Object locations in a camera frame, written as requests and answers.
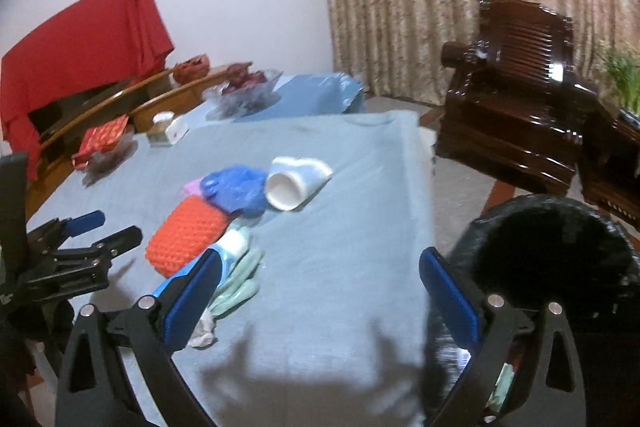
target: plastic bag of fruit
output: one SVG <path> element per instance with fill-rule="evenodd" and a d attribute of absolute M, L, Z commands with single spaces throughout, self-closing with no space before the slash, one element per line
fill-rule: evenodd
<path fill-rule="evenodd" d="M 273 89 L 282 71 L 264 70 L 250 73 L 248 68 L 235 64 L 229 67 L 228 81 L 209 87 L 202 93 L 203 100 L 215 106 L 207 120 L 223 120 L 253 114 L 274 102 Z"/>

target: black garbage bag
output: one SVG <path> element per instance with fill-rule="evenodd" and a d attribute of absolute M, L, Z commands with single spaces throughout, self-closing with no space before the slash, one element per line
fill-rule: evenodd
<path fill-rule="evenodd" d="M 575 200 L 521 196 L 473 220 L 447 260 L 515 307 L 561 303 L 582 365 L 588 425 L 640 425 L 640 257 L 620 225 Z M 459 350 L 433 310 L 427 417 L 460 373 Z"/>

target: metal bolt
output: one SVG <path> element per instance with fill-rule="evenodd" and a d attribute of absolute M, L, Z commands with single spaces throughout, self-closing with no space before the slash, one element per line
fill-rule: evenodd
<path fill-rule="evenodd" d="M 85 304 L 80 308 L 80 314 L 82 317 L 91 317 L 95 312 L 95 306 L 93 304 Z"/>
<path fill-rule="evenodd" d="M 548 308 L 549 308 L 549 311 L 552 312 L 554 315 L 559 315 L 562 313 L 562 306 L 557 302 L 549 302 Z"/>
<path fill-rule="evenodd" d="M 156 304 L 156 298 L 153 295 L 145 295 L 138 301 L 138 306 L 143 310 L 148 310 Z"/>
<path fill-rule="evenodd" d="M 494 308 L 502 308 L 504 306 L 504 299 L 496 293 L 492 293 L 491 295 L 489 295 L 487 300 L 489 301 L 489 304 L 491 304 L 491 306 L 493 306 Z"/>

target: orange knitted cloth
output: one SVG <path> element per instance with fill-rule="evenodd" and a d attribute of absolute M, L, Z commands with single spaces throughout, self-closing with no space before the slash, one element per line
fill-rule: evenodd
<path fill-rule="evenodd" d="M 229 216 L 197 196 L 174 208 L 146 245 L 145 257 L 165 277 L 171 277 L 225 233 Z"/>

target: green plant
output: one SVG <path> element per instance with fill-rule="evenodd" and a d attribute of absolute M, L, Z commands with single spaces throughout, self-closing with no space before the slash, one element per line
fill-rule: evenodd
<path fill-rule="evenodd" d="M 640 116 L 640 56 L 633 51 L 609 48 L 599 53 L 604 71 L 615 83 L 620 103 Z"/>

